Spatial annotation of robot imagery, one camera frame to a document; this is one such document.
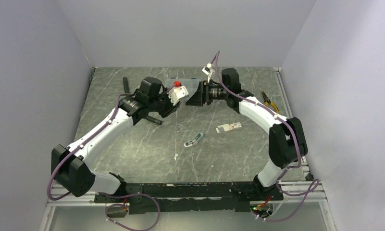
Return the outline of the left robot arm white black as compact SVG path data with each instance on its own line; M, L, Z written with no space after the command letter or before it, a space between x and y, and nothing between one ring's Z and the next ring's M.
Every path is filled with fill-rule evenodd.
M117 97L114 108L90 132L67 147L57 145L51 152L51 177L47 186L50 200L53 197L51 187L54 181L62 185L75 197L88 191L107 194L114 202L122 201L126 196L125 181L114 173L101 173L89 169L119 135L124 134L145 119L151 112L166 118L180 106L180 100L188 96L187 88L178 81L166 88L154 77L142 80L133 93L123 93Z

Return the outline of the white staple box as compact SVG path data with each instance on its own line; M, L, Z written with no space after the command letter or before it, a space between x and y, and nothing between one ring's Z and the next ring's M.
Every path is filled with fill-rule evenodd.
M223 125L217 126L216 132L219 134L222 132L232 131L232 130L240 129L240 128L242 128L242 125L240 122L231 123L231 124L223 124Z

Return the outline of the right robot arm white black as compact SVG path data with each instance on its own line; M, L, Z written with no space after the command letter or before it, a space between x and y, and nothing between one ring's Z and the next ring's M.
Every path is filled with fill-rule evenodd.
M200 81L196 92L187 100L187 106L209 105L224 100L229 108L248 117L269 135L269 159L263 170L254 178L253 194L266 199L274 186L289 168L300 166L308 152L301 121L286 118L262 104L249 91L243 90L239 74L234 68L221 71L221 80Z

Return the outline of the clear plastic organizer box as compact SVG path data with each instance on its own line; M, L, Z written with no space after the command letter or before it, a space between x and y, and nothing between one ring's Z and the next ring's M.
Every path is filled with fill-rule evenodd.
M185 86L190 94L195 93L199 86L199 79L196 78L167 78L165 79L164 86L169 88L175 81Z

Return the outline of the blue mini stapler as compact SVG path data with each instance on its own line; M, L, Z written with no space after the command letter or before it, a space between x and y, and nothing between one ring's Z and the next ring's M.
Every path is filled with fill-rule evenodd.
M202 138L204 137L204 134L202 132L198 133L195 137L193 137L191 140L186 141L184 143L185 148L192 147L196 145Z

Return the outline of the yellow black pliers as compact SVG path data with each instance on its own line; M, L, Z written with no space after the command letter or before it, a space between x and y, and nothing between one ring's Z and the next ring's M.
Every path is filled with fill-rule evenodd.
M262 91L261 94L262 94L262 97L264 100L264 105L267 107L271 106L276 113L279 113L278 107L276 106L276 104L273 101L271 101L271 99L268 97L268 95L264 91Z

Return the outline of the aluminium frame rail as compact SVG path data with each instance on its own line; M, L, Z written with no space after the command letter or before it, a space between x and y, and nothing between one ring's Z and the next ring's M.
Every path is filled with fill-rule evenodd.
M282 182L281 188L283 189L283 191L287 191L288 193L291 193L291 194L300 194L303 192L305 193L307 191L307 189L309 187L308 183L310 183L310 182L308 182L308 181L307 182L305 182L305 181ZM51 192L53 193L52 196L56 197L56 196L60 196L64 193L66 193L67 190L62 188L61 185L56 184L52 187ZM153 196L152 193L147 193L147 194L154 197L157 201L166 199L164 197ZM125 201L125 199L113 200L113 199L110 199L109 197L107 197L107 199L102 199L102 201L97 201L96 200L97 196L99 196L99 195L96 192L87 192L87 193L85 193L85 195L83 195L81 197L75 197L75 196L70 194L70 195L68 195L68 196L66 196L60 200L57 200L57 201L48 200L46 206L47 207L50 207L50 206L54 206L54 207L56 207L56 206L104 206L104 205L107 206L107 205L118 204L118 203L123 204L123 202ZM181 199L192 199L193 202L201 202L201 201L204 201L205 199L210 199L213 201L220 201L222 198L233 198L233 197L234 197L233 195L224 196L224 197L220 197L220 196L216 196L216 197L213 197L213 196L169 197L166 200L169 200L169 202L179 202ZM291 195L286 195L283 193L282 197L283 197L282 200L278 200L277 196L272 196L272 199L268 203L272 203L272 202L273 203L300 203L302 201L302 199L304 198L304 195L291 196ZM249 200L250 206L259 205L259 204L263 204L266 202L266 199L264 199L264 200L249 199L248 196L246 196L244 199ZM143 200L144 199L137 198L137 197L130 198L130 199L126 200L126 205L130 206L131 203L138 204L138 203L132 202L132 201L140 201L140 204L141 204L141 202L143 202ZM310 203L313 203L313 202L319 203L319 202L327 202L327 201L328 200L326 197L326 193L325 193L324 188L323 188L321 183L316 187L316 189L309 192L306 196L306 199L304 200L304 202L310 202Z

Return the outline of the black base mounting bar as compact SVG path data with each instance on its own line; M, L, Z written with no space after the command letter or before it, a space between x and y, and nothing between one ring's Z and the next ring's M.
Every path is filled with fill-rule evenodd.
M252 181L194 183L128 183L113 198L96 195L97 204L123 203L128 199L131 215L155 212L233 210L250 212L251 206L281 201L284 196L276 186L262 187Z

